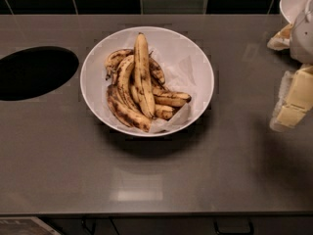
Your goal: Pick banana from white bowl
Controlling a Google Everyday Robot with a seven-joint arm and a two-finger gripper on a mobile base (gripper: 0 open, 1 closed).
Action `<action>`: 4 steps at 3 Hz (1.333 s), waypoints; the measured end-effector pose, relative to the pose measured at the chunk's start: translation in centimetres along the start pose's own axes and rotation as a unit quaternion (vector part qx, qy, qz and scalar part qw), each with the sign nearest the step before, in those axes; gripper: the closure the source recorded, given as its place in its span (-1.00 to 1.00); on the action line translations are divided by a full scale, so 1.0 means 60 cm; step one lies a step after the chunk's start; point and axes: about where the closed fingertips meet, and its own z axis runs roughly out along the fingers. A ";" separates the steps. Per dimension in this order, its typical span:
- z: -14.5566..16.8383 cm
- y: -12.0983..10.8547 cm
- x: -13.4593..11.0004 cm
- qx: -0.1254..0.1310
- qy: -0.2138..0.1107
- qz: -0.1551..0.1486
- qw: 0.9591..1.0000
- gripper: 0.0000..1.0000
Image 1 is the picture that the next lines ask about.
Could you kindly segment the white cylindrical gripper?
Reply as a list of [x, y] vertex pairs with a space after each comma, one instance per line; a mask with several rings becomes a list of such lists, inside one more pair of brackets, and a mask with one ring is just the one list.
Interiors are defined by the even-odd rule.
[[[307, 0], [293, 26], [287, 24], [267, 43], [282, 51], [290, 48], [291, 57], [303, 64], [313, 64], [313, 0]], [[286, 71], [281, 80], [278, 102], [270, 127], [278, 132], [295, 128], [313, 108], [313, 66], [302, 65], [296, 72]]]

